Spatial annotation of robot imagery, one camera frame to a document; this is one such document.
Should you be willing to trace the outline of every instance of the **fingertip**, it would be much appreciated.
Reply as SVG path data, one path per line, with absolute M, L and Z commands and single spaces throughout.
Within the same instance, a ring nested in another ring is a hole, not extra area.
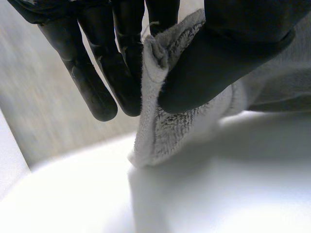
M 107 122 L 116 117 L 118 113 L 118 107 L 116 105 L 116 109 L 109 109 L 108 112 L 92 112 L 92 115 L 95 119 L 101 122 Z

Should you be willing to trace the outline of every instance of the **robotic hand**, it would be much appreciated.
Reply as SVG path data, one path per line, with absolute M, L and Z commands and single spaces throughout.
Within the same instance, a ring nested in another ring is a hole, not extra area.
M 144 0 L 8 0 L 29 22 L 38 24 L 59 53 L 94 117 L 108 121 L 118 108 L 97 74 L 82 42 L 79 24 L 122 110 L 140 114 Z M 147 0 L 152 35 L 177 23 L 179 0 Z M 115 43 L 115 32 L 121 53 Z
M 310 10 L 310 0 L 205 0 L 205 25 L 169 73 L 159 105 L 176 114 L 209 102 L 280 54 Z

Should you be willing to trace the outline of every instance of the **terry cloth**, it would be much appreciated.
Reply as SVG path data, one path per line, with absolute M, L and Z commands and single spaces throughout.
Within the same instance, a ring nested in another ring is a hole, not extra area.
M 129 155 L 136 167 L 158 165 L 189 141 L 208 140 L 215 134 L 221 118 L 243 110 L 311 110 L 309 14 L 295 27 L 294 41 L 276 58 L 196 109 L 174 115 L 164 112 L 157 99 L 165 78 L 204 22 L 205 13 L 200 9 L 155 38 L 145 39 L 142 111 L 134 151 Z

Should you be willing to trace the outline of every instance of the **towel fold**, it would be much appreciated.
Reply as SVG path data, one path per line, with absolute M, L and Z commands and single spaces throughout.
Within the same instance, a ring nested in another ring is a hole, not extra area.
M 145 40 L 142 111 L 134 151 L 129 156 L 136 167 L 158 165 L 176 154 L 184 144 L 192 140 L 208 140 L 215 135 L 218 121 L 223 117 L 248 109 L 290 110 L 283 106 L 284 101 L 301 96 L 311 103 L 311 65 L 289 55 L 299 40 L 311 39 L 310 33 L 301 33 L 282 54 L 228 86 L 210 102 L 182 114 L 164 112 L 157 99 L 165 78 L 204 22 L 204 10 L 200 9 L 155 38 L 148 36 Z M 296 31 L 305 31 L 300 27 Z M 295 52 L 294 55 L 311 61 L 309 51 L 307 55 Z M 305 104 L 296 105 L 294 110 L 311 110 L 311 105 L 309 108 Z

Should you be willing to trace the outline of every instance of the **white towel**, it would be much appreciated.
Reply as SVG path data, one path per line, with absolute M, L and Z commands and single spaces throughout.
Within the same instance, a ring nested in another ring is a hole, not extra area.
M 279 85 L 279 81 L 275 79 L 278 75 L 271 72 L 271 70 L 275 72 L 284 70 L 280 67 L 280 60 L 284 61 L 284 58 L 278 56 L 239 79 L 201 107 L 175 115 L 164 112 L 157 103 L 161 87 L 168 72 L 177 63 L 181 53 L 190 44 L 204 21 L 205 14 L 201 9 L 155 38 L 148 36 L 145 40 L 142 111 L 134 151 L 129 156 L 130 162 L 136 167 L 155 166 L 171 158 L 184 144 L 192 140 L 208 140 L 215 134 L 218 121 L 223 117 L 236 115 L 250 106 L 257 111 L 265 110 L 266 104 L 270 102 L 282 102 L 301 96 L 302 91 L 299 88 L 304 89 L 303 95 L 308 95 L 311 103 L 310 78 L 304 76 L 307 79 L 304 83 L 291 82 Z M 283 95 L 284 89 L 287 90 L 286 97 Z

